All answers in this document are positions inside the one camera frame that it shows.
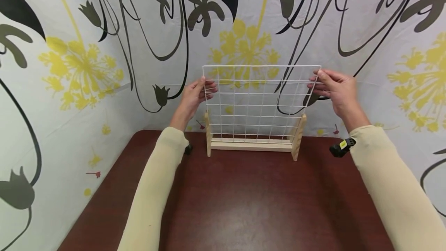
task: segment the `hand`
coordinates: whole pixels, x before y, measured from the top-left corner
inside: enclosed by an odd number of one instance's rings
[[[170,126],[177,130],[184,131],[189,120],[193,118],[197,112],[200,103],[205,101],[203,88],[206,86],[206,98],[211,99],[217,92],[217,84],[214,81],[206,81],[203,76],[197,81],[184,87],[181,102],[173,114]]]
[[[322,83],[314,86],[313,93],[331,99],[334,112],[343,120],[348,132],[370,125],[369,119],[356,99],[355,78],[326,69],[315,70],[314,74]]]

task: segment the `black object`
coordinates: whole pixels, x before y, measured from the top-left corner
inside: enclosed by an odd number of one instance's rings
[[[191,152],[192,152],[192,145],[189,143],[189,145],[184,149],[184,154],[190,155]]]
[[[356,141],[352,138],[343,140],[340,143],[335,143],[330,147],[330,152],[334,157],[343,157],[350,148],[356,144]]]

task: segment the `left hand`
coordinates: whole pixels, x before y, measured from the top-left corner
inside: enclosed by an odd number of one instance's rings
[[[217,92],[217,84],[214,81],[206,81],[203,76],[190,85],[184,87],[181,102],[173,114],[170,126],[184,131],[187,123],[197,112],[200,103],[205,101],[203,88],[206,86],[206,98],[211,99]]]

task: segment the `wooden stand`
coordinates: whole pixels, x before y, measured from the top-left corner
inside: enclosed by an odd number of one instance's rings
[[[249,138],[213,138],[211,126],[209,125],[209,116],[204,115],[206,123],[206,148],[208,157],[211,156],[212,149],[226,150],[255,150],[255,151],[278,151],[291,152],[294,161],[297,161],[299,155],[300,142],[306,123],[306,115],[296,122],[296,128],[293,128],[290,135],[285,140],[277,139],[249,139]]]

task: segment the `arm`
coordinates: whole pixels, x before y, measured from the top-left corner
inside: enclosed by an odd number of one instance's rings
[[[158,251],[164,207],[176,169],[189,144],[183,131],[199,104],[211,99],[214,92],[217,92],[216,84],[204,77],[184,87],[170,127],[162,131],[141,175],[118,251]]]
[[[395,250],[446,250],[443,222],[384,130],[363,126],[350,137],[353,161]]]
[[[440,217],[384,130],[370,125],[356,100],[355,78],[331,70],[314,73],[322,84],[313,92],[331,98],[334,112],[356,141],[350,150],[353,161],[394,248],[445,251],[446,229]]]
[[[188,144],[182,131],[162,131],[135,192],[118,251],[158,251],[161,217]]]

